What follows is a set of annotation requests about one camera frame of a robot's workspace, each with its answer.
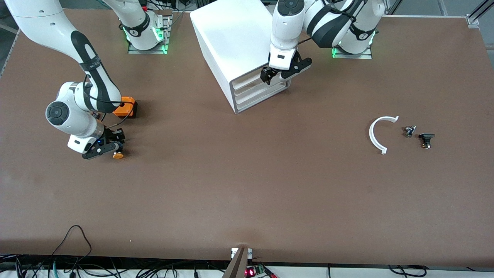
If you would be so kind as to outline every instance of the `gray floor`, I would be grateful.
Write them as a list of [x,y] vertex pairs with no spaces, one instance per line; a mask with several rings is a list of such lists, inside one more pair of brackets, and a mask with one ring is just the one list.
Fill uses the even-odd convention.
[[[466,15],[482,0],[444,0],[448,15]],[[107,8],[101,0],[60,0],[64,8]],[[187,6],[187,10],[195,8],[194,4]],[[396,14],[403,15],[441,15],[437,0],[404,0]],[[12,18],[0,19],[0,23],[16,28]],[[494,8],[479,20],[480,32],[486,44],[494,44]],[[0,67],[5,63],[15,35],[0,29]],[[491,64],[494,67],[494,50],[487,50]]]

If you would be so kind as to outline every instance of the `white c-shaped object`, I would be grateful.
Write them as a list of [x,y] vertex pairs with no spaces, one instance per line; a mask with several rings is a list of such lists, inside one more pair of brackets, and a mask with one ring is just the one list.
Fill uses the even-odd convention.
[[386,154],[386,151],[388,150],[388,148],[386,148],[385,146],[379,144],[379,142],[377,141],[377,139],[374,136],[374,126],[379,121],[390,121],[392,123],[395,123],[396,121],[398,121],[398,116],[396,116],[396,118],[393,118],[393,117],[390,117],[390,116],[384,116],[384,117],[377,118],[370,125],[370,128],[369,128],[369,137],[370,137],[370,140],[371,140],[372,144],[374,144],[374,146],[376,148],[378,148],[378,149],[381,150],[381,154]]

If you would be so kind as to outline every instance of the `brown tabletop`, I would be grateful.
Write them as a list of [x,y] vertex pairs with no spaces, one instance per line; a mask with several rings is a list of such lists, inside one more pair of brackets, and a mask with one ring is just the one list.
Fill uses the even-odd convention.
[[[138,118],[124,159],[82,159],[44,111],[83,72],[21,35],[0,80],[0,253],[50,254],[79,224],[98,256],[226,260],[246,243],[263,261],[494,267],[494,75],[465,19],[383,18],[372,60],[306,42],[312,68],[235,115],[188,14],[167,55],[132,55],[112,11],[66,13]],[[386,115],[381,155],[368,130]],[[79,232],[60,250],[85,252]]]

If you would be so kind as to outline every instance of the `orange device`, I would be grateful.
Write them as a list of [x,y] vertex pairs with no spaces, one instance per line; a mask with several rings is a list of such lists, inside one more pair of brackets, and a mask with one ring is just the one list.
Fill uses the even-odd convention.
[[122,96],[122,103],[113,111],[113,114],[121,119],[127,115],[128,118],[133,119],[137,114],[137,102],[131,96]]

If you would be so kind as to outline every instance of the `white box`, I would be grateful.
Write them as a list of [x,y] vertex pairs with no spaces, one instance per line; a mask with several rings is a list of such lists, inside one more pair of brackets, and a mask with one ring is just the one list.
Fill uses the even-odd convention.
[[260,0],[217,0],[190,13],[204,59],[235,114],[285,90],[278,73],[267,85],[273,16]]

